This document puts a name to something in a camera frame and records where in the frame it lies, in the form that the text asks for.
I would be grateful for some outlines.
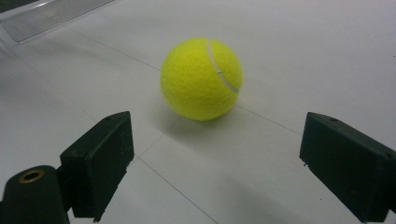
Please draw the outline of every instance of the screw hole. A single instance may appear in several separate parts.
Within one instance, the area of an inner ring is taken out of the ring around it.
[[[43,175],[44,171],[42,170],[32,170],[22,175],[19,181],[21,184],[30,184],[43,177]]]

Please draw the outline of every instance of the tennis ball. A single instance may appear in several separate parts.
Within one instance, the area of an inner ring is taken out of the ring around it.
[[[183,41],[163,61],[163,98],[189,119],[209,120],[226,113],[242,83],[238,58],[218,40],[195,37]]]

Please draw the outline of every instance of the tennis ball seam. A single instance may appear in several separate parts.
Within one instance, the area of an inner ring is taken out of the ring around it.
[[[232,92],[238,93],[239,90],[234,87],[227,79],[225,78],[223,72],[219,68],[218,64],[215,61],[215,57],[213,56],[213,51],[210,46],[210,39],[207,39],[207,54],[209,55],[210,62],[212,62],[213,67],[216,70],[216,73],[219,75],[219,78],[221,79],[222,83]]]

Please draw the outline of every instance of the white floor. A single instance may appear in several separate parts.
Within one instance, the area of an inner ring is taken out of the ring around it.
[[[395,24],[394,0],[119,0],[0,42],[0,191],[129,110],[136,157],[100,223],[359,223],[299,159],[304,120],[329,115],[396,149]],[[159,89],[167,52],[194,36],[229,45],[245,71],[236,106],[209,122],[176,115]]]

